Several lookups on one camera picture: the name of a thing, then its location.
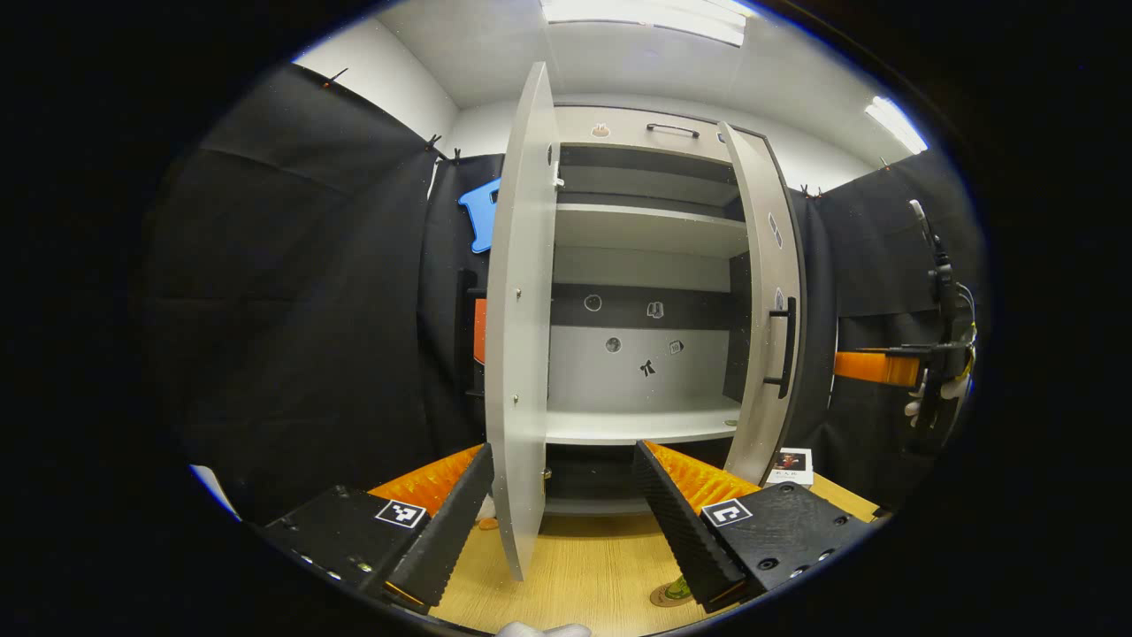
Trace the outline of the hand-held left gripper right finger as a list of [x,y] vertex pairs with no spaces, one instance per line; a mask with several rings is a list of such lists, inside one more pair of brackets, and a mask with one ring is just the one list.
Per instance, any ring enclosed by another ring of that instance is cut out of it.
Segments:
[[652,441],[635,444],[633,476],[706,612],[813,573],[877,530],[795,481],[755,487]]

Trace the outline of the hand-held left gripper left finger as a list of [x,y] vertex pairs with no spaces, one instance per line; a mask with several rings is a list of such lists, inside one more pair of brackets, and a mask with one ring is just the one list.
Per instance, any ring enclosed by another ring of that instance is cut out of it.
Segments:
[[424,614],[440,605],[494,481],[490,444],[374,489],[335,485],[261,536],[346,589]]

